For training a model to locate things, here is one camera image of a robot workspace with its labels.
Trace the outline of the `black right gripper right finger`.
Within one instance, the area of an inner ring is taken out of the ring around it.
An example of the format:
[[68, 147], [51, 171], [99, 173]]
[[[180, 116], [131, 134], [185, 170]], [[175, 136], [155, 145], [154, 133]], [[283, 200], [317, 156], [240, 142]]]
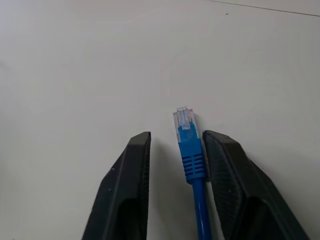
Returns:
[[310, 240], [273, 181], [228, 135], [202, 133], [225, 240]]

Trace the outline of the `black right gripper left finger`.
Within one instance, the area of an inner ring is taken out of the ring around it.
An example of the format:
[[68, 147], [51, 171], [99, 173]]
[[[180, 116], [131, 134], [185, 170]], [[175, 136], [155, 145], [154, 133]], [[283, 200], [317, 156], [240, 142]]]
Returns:
[[146, 240], [151, 133], [133, 136], [102, 179], [81, 240]]

